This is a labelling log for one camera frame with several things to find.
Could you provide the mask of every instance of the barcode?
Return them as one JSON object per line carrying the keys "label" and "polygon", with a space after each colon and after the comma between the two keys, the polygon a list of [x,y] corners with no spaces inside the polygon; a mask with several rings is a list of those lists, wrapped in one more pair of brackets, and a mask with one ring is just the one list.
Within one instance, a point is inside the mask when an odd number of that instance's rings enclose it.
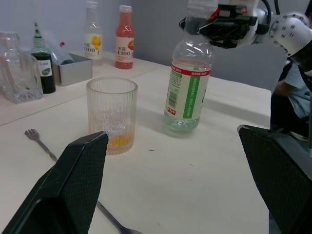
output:
{"label": "barcode", "polygon": [[169,94],[169,106],[171,106],[172,108],[176,108],[176,101],[177,101],[177,94],[173,93],[172,91],[170,91]]}

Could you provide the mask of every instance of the red juice bottle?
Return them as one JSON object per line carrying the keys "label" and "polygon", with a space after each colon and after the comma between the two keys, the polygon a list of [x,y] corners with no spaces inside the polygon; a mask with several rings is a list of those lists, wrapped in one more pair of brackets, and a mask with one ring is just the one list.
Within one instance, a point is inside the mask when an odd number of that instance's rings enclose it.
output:
{"label": "red juice bottle", "polygon": [[132,7],[120,6],[120,22],[116,31],[116,63],[119,69],[131,69],[135,33],[132,27]]}

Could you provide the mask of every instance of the green glass bottle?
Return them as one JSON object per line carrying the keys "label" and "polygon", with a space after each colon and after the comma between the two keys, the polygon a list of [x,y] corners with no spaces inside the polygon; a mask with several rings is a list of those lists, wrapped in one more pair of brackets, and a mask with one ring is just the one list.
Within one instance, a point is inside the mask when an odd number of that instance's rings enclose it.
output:
{"label": "green glass bottle", "polygon": [[41,36],[38,24],[36,22],[34,48],[31,50],[31,54],[37,59],[43,93],[54,93],[56,89],[52,69],[51,51],[45,47],[44,39]]}

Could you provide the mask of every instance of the ribbed drinking glass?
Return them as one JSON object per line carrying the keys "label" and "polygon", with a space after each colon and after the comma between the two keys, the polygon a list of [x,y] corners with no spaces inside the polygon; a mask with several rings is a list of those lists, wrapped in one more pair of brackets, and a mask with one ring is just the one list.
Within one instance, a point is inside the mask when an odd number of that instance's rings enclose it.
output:
{"label": "ribbed drinking glass", "polygon": [[133,146],[137,113],[137,84],[114,77],[87,84],[89,132],[107,131],[108,155],[124,153]]}

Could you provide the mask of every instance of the bottle label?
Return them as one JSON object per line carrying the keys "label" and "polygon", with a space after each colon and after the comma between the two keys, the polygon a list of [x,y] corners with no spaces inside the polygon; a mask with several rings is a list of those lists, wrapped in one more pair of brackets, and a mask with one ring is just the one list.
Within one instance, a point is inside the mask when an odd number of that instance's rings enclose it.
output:
{"label": "bottle label", "polygon": [[41,77],[50,77],[52,75],[50,60],[38,60],[38,68]]}
{"label": "bottle label", "polygon": [[134,38],[116,38],[116,61],[133,62]]}
{"label": "bottle label", "polygon": [[85,56],[89,59],[99,60],[103,58],[102,51],[102,35],[101,34],[86,34],[86,41],[84,44]]}
{"label": "bottle label", "polygon": [[189,71],[172,65],[166,112],[177,118],[199,118],[211,71]]}

